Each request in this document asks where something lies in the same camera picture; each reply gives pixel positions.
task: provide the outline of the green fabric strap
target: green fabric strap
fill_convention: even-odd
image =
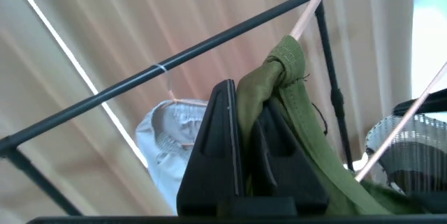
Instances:
[[[343,168],[318,124],[305,89],[304,74],[305,57],[300,45],[291,36],[284,36],[269,53],[264,64],[240,80],[237,86],[237,113],[244,147],[248,147],[251,128],[261,113],[263,102],[273,97],[282,105],[281,109],[291,130],[300,136],[301,146],[313,161],[317,176],[330,194],[326,214],[407,212],[405,197],[402,199],[402,196],[396,196],[397,193],[385,188],[377,193],[370,186],[368,189],[379,195],[373,197]],[[395,201],[388,200],[388,195],[392,195],[392,199],[399,199],[397,209],[393,208]]]

